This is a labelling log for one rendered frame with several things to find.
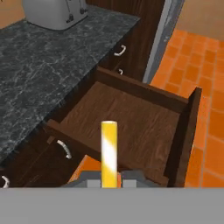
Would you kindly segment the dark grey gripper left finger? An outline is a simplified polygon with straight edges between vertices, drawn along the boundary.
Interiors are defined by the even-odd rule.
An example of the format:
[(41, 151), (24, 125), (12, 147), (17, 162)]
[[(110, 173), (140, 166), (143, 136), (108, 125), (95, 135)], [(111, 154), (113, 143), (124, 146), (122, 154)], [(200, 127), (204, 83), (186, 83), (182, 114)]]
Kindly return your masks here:
[(67, 184), (64, 187), (77, 188), (100, 188), (102, 175), (99, 171), (83, 171), (80, 176)]

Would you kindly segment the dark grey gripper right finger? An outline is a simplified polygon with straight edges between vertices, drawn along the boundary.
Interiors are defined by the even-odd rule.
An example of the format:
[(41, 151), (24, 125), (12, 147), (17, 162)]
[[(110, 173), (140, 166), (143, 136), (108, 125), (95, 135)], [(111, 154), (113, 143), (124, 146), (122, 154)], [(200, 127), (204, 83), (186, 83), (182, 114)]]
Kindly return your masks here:
[(122, 171), (121, 186), (122, 188), (149, 188), (158, 185), (148, 180), (141, 171)]

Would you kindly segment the yellow and white striped straw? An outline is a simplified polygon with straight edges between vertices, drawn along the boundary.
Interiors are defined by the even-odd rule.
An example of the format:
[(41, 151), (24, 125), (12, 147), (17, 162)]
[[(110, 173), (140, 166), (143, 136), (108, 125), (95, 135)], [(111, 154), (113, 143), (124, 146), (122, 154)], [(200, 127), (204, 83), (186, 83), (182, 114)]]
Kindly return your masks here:
[(117, 122), (101, 123), (101, 186), (117, 188)]

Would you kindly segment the dark wood cabinet drawer front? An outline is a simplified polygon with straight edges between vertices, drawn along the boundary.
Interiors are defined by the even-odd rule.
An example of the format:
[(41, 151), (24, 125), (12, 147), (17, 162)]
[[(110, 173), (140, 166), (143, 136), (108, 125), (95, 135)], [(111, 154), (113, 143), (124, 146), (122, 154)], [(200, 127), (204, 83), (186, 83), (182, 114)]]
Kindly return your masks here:
[(58, 187), (66, 184), (84, 158), (71, 148), (72, 158), (66, 158), (57, 140), (41, 130), (18, 149), (4, 164), (0, 177), (10, 181), (10, 187)]
[(107, 60), (107, 68), (109, 70), (113, 71), (117, 69), (125, 70), (127, 68), (126, 63), (128, 62), (128, 57), (130, 56), (132, 34), (137, 26), (138, 24), (135, 24), (134, 27), (131, 28), (123, 36), (123, 38), (116, 44), (116, 46), (109, 53)]

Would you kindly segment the open dark wood drawer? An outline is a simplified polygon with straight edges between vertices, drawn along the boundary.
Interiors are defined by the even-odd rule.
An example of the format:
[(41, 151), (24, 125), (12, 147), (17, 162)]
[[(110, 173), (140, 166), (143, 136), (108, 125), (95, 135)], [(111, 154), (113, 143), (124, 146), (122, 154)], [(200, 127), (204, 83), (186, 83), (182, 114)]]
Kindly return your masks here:
[(182, 187), (193, 147), (202, 89), (184, 98), (98, 67), (61, 122), (48, 133), (100, 160), (101, 122), (118, 124), (118, 169), (139, 170), (154, 183)]

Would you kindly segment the grey fridge side panel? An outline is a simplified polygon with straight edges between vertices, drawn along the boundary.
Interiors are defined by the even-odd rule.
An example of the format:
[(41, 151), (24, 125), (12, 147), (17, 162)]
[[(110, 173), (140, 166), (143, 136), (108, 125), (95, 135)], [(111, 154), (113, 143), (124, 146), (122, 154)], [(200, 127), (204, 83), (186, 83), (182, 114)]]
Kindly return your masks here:
[(154, 78), (165, 54), (165, 48), (172, 36), (184, 2), (185, 0), (165, 0), (150, 57), (145, 69), (143, 83), (150, 84)]

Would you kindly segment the silver toaster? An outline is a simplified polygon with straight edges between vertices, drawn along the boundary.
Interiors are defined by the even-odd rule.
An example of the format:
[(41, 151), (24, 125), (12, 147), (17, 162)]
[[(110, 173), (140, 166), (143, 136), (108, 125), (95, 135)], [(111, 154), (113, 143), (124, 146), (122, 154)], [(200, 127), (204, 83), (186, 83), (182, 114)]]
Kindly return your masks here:
[(62, 31), (88, 16), (86, 0), (22, 0), (26, 20), (34, 25)]

